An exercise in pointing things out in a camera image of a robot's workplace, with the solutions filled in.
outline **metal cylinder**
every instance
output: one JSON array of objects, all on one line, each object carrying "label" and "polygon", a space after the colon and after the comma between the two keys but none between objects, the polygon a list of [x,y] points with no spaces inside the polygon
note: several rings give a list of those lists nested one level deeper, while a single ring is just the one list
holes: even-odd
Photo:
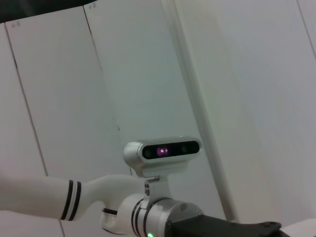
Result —
[{"label": "metal cylinder", "polygon": [[196,217],[201,209],[194,204],[173,199],[163,199],[147,209],[140,207],[135,215],[135,224],[139,237],[165,237],[166,228],[172,222]]}]

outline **camera housing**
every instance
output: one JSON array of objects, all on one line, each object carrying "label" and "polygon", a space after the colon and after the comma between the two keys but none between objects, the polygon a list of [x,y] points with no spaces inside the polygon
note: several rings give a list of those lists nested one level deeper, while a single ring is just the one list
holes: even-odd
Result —
[{"label": "camera housing", "polygon": [[139,177],[161,177],[183,171],[200,148],[200,140],[193,137],[140,140],[125,146],[124,160]]}]

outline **dark ceiling edge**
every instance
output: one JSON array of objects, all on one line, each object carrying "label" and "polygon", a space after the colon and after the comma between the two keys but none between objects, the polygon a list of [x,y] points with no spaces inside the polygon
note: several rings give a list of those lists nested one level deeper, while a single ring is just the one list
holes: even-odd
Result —
[{"label": "dark ceiling edge", "polygon": [[0,0],[0,23],[83,6],[96,0]]}]

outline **camera lens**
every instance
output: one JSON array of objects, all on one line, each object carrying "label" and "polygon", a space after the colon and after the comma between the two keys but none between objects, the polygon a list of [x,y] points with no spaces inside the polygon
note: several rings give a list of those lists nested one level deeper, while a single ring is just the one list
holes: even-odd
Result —
[{"label": "camera lens", "polygon": [[183,153],[188,153],[188,148],[186,146],[182,146],[181,150]]}]

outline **white wall panel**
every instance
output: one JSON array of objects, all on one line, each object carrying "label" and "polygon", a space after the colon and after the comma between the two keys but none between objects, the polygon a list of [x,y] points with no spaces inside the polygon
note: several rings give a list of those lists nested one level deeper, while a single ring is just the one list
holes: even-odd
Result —
[{"label": "white wall panel", "polygon": [[[129,174],[82,7],[7,23],[49,176],[88,181]],[[67,237],[106,236],[102,204]]]},{"label": "white wall panel", "polygon": [[214,8],[281,220],[313,218],[316,65],[297,2],[214,0]]},{"label": "white wall panel", "polygon": [[260,164],[264,154],[246,113],[216,9],[210,0],[175,2],[236,217],[242,223],[279,221]]},{"label": "white wall panel", "polygon": [[[0,72],[0,172],[45,175],[4,24],[0,24]],[[62,232],[56,220],[1,211],[0,236],[61,237]]]},{"label": "white wall panel", "polygon": [[[100,0],[85,10],[123,143],[200,138],[160,0]],[[204,152],[170,186],[176,199],[224,218]]]}]

